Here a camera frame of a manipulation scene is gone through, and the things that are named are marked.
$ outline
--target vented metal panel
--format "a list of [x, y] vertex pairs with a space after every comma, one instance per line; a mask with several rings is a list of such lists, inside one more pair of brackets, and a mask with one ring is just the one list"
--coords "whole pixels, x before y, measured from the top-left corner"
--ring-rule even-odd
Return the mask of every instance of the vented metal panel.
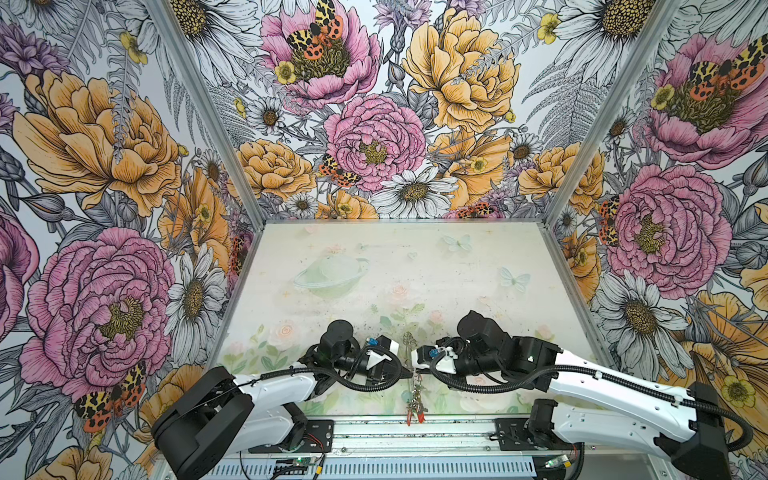
[[[271, 478], [275, 461], [243, 458], [243, 466], [251, 480]], [[281, 475], [280, 480], [312, 478], [314, 468], [305, 475]], [[445, 478], [531, 478], [536, 476], [531, 457], [429, 457], [429, 458], [328, 458], [319, 478], [327, 480], [368, 480], [393, 478], [406, 480], [443, 480]], [[239, 459], [219, 462], [204, 480], [246, 480]]]

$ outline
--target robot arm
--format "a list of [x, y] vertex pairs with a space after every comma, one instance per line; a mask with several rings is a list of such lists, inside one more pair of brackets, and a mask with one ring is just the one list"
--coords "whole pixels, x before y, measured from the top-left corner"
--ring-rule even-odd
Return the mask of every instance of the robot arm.
[[[414, 352], [414, 363], [450, 388], [474, 393], [538, 389], [586, 400], [607, 410], [577, 409], [550, 399], [535, 401], [522, 432], [499, 432], [516, 442], [551, 447], [555, 442], [590, 442], [633, 449], [671, 460], [703, 480], [730, 479], [727, 454], [751, 441], [752, 428], [718, 406], [711, 386], [685, 389], [648, 382], [599, 366], [533, 337], [509, 336], [489, 318], [471, 311], [459, 337], [440, 339]], [[505, 384], [475, 386], [466, 377], [501, 372]], [[742, 426], [742, 437], [726, 444], [723, 417]]]
[[[182, 480], [197, 480], [226, 454], [259, 445], [296, 448], [307, 418], [298, 402], [334, 383], [376, 392], [411, 375], [397, 358], [399, 345], [385, 336], [363, 348], [345, 320], [336, 320], [298, 362], [261, 375], [231, 375], [220, 366], [206, 372], [152, 426], [155, 445]], [[337, 371], [365, 375], [355, 384]]]

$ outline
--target table surface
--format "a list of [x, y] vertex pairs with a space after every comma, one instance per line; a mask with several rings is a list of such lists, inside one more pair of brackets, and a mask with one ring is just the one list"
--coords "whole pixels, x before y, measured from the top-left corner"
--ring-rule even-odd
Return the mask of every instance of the table surface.
[[[284, 368], [335, 319], [351, 322], [360, 342], [384, 334], [402, 343], [410, 332], [425, 345], [454, 336], [469, 310], [510, 335], [594, 359], [537, 223], [329, 222], [266, 226], [218, 363], [243, 374]], [[526, 413], [543, 396], [455, 392], [430, 376], [423, 385], [427, 415]], [[376, 393], [334, 386], [301, 407], [307, 415], [403, 415], [409, 397], [406, 381]]]

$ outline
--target keys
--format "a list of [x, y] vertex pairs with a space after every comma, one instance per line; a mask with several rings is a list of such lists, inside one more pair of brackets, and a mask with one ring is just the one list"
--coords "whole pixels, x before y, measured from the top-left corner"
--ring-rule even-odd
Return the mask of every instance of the keys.
[[411, 378], [408, 381], [409, 388], [411, 389], [411, 401], [408, 404], [408, 415], [406, 417], [406, 424], [410, 426], [414, 415], [419, 420], [419, 423], [424, 423], [424, 412], [427, 412], [427, 409], [424, 408], [422, 403], [422, 376], [416, 372], [416, 368], [411, 362], [411, 352], [416, 349], [416, 340], [410, 332], [405, 332], [402, 335], [402, 344], [406, 347], [407, 352], [406, 368], [411, 370]]

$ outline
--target orange flower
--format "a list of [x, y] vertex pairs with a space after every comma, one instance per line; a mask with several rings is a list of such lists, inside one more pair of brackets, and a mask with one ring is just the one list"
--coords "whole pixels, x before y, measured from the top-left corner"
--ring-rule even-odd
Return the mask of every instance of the orange flower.
[[[750, 312], [730, 292], [712, 294], [701, 291], [690, 309], [688, 323], [694, 325], [694, 337], [700, 341], [682, 341], [690, 353], [694, 368], [680, 379], [667, 370], [671, 385], [688, 387], [702, 382], [717, 390], [722, 406], [734, 411], [755, 428], [755, 439], [745, 455], [763, 458], [768, 447], [768, 324]], [[741, 428], [724, 419], [726, 432]]]
[[[262, 192], [267, 192], [288, 200], [291, 195], [308, 192], [317, 186], [312, 164], [280, 142], [246, 142], [240, 145], [235, 155], [257, 198]], [[228, 180], [227, 189], [233, 197], [240, 198], [232, 177]]]
[[376, 219], [376, 209], [363, 197], [339, 190], [336, 195], [328, 194], [328, 204], [320, 204], [315, 218], [344, 218], [347, 220]]
[[[541, 198], [549, 192], [557, 191], [576, 160], [580, 146], [581, 142], [577, 142], [566, 148], [555, 147], [536, 155], [533, 158], [536, 168], [529, 168], [520, 174], [520, 193]], [[581, 215], [589, 214], [598, 205], [597, 199], [603, 194], [604, 167], [605, 155], [598, 151], [571, 196], [571, 205]]]
[[69, 447], [27, 480], [109, 480], [111, 463], [112, 454], [100, 452], [98, 447], [88, 450], [87, 455], [79, 447]]
[[42, 81], [29, 75], [26, 86], [48, 116], [17, 113], [13, 138], [42, 177], [37, 184], [44, 192], [90, 194], [83, 200], [83, 208], [90, 208], [107, 189], [120, 191], [136, 202], [139, 215], [149, 217], [181, 185], [178, 147], [148, 99], [131, 92], [131, 119], [118, 162], [112, 118], [117, 92], [103, 78], [86, 86], [66, 72], [58, 77], [46, 71]]
[[196, 167], [192, 181], [184, 184], [184, 194], [177, 192], [168, 197], [157, 230], [162, 247], [174, 253], [197, 255], [205, 243], [226, 272], [230, 261], [229, 225], [224, 219], [227, 209], [214, 191], [218, 191], [216, 184]]
[[598, 258], [598, 239], [585, 233], [576, 237], [576, 233], [563, 240], [563, 254], [568, 260], [581, 295], [586, 301], [592, 300], [600, 281], [600, 259]]
[[459, 128], [450, 134], [440, 134], [429, 146], [441, 163], [451, 162], [443, 178], [456, 177], [458, 190], [451, 192], [451, 209], [471, 205], [491, 190], [491, 182], [504, 179], [504, 160], [512, 139], [503, 136], [475, 134]]
[[428, 22], [413, 32], [402, 67], [419, 83], [411, 90], [432, 91], [437, 98], [435, 124], [455, 129], [482, 132], [509, 111], [514, 86], [518, 82], [520, 64], [507, 53], [483, 72], [467, 74], [481, 56], [498, 51], [498, 34], [481, 30], [480, 21], [462, 10], [447, 10], [443, 29]]
[[150, 475], [154, 467], [154, 460], [157, 457], [157, 447], [154, 446], [151, 434], [152, 426], [168, 410], [168, 407], [176, 403], [184, 393], [192, 388], [192, 385], [201, 376], [203, 376], [203, 367], [200, 365], [182, 365], [173, 369], [157, 386], [155, 394], [141, 404], [139, 418], [144, 420], [145, 425], [141, 425], [138, 430], [134, 431], [134, 438], [150, 445], [136, 459], [136, 463], [143, 466]]

